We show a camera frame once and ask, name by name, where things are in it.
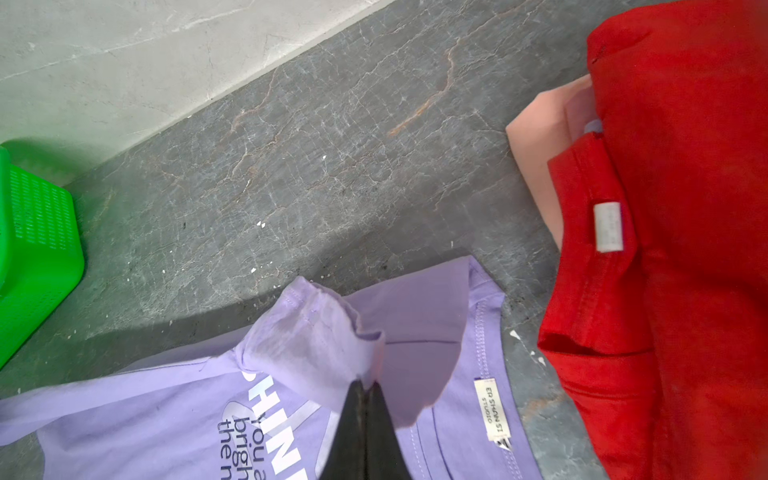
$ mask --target red t-shirt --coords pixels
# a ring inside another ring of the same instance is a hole
[[[549,164],[565,231],[539,346],[613,480],[768,478],[766,12],[656,5],[588,39],[604,133]],[[607,201],[621,252],[595,248]]]

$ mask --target clothing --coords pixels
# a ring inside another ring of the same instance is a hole
[[[37,429],[45,480],[316,478],[335,386],[363,377],[414,480],[540,480],[505,380],[503,299],[471,257],[344,298],[297,279],[252,327],[0,401],[0,444]],[[497,380],[511,451],[486,436],[476,378]]]
[[[768,472],[764,14],[670,3],[588,39],[604,134],[549,162],[564,239],[539,347],[613,480]],[[605,202],[622,251],[597,252]]]

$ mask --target clothing label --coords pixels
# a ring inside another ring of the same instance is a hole
[[[507,415],[504,414],[502,400],[498,396],[496,379],[475,380],[475,391],[478,394],[480,410],[485,420],[485,432],[488,440],[497,442],[512,437],[509,432]]]
[[[605,202],[594,206],[594,236],[600,253],[621,252],[624,249],[620,203]]]

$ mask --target basket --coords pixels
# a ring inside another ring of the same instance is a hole
[[[72,196],[0,147],[0,367],[77,286],[84,259]]]

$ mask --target gray marble surface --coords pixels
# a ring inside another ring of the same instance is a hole
[[[558,252],[504,126],[643,1],[398,0],[91,171],[68,187],[85,277],[0,396],[244,326],[296,275],[349,293],[471,253],[508,294],[506,366],[544,477],[605,478],[537,360]],[[0,449],[0,478],[41,473],[33,435]]]

